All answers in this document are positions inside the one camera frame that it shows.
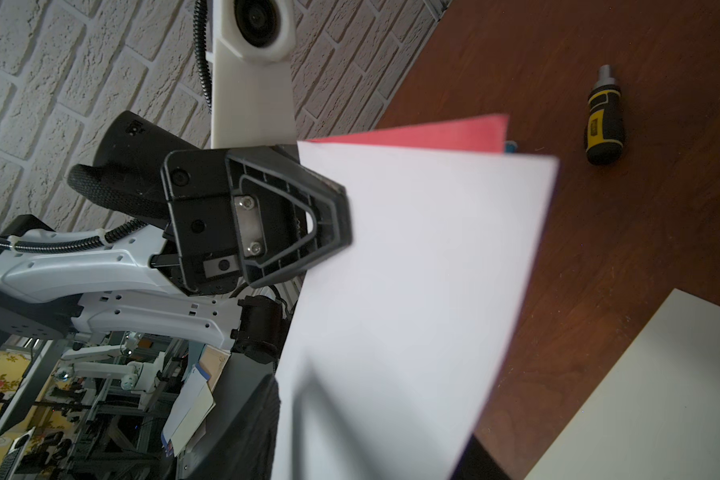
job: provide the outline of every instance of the brick wall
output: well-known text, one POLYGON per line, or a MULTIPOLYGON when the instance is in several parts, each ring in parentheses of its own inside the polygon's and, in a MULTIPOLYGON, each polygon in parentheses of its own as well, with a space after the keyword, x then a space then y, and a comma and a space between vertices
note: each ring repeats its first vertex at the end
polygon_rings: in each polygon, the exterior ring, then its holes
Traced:
MULTIPOLYGON (((192 56, 193 0, 0 0, 0 230, 126 217, 67 187, 123 110, 198 147, 210 113, 192 56)), ((295 0, 300 138, 371 129, 442 16, 443 0, 295 0)))

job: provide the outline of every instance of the screwdriver handle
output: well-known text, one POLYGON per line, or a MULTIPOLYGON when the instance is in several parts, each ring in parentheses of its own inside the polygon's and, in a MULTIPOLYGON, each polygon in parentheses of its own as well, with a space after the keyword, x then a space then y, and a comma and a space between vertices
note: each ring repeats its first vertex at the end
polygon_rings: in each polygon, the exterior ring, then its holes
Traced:
POLYGON ((590 92, 590 120, 586 125, 586 158, 593 165, 612 164, 624 151, 624 121, 621 117, 621 88, 610 75, 610 66, 600 67, 590 92))

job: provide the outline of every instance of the screw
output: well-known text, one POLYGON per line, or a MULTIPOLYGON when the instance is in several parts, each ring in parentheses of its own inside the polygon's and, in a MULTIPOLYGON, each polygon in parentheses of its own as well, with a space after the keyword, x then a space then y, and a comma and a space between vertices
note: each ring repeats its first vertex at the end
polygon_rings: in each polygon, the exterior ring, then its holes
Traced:
POLYGON ((249 195, 246 195, 245 197, 240 197, 240 199, 237 201, 237 204, 246 210, 252 210, 253 207, 256 206, 256 202, 253 201, 253 197, 250 197, 249 195))
POLYGON ((173 182, 173 184, 177 187, 184 187, 185 185, 188 185, 190 182, 190 174, 182 170, 181 168, 176 168, 174 171, 170 173, 170 180, 173 182))
POLYGON ((251 244, 248 245, 248 251, 252 255, 258 255, 262 252, 262 245, 259 242, 251 242, 251 244))

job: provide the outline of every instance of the brown wooden table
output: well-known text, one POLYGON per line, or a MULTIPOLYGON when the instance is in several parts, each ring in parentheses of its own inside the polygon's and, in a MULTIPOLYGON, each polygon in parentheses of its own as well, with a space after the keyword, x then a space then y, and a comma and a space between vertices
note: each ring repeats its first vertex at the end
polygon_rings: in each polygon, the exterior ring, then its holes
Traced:
POLYGON ((720 0, 453 0, 378 127, 507 112, 560 173, 518 330, 475 434, 528 474, 672 291, 720 305, 720 0), (626 151, 582 147, 599 66, 626 151))

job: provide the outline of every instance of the red paper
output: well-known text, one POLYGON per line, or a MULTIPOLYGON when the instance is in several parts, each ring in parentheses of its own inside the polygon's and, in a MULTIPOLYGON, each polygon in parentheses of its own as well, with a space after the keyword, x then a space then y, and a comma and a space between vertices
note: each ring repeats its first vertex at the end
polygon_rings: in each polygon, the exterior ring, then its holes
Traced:
POLYGON ((508 115, 483 115, 466 120, 387 128, 310 141, 502 153, 504 152, 504 140, 507 137, 508 122, 508 115))

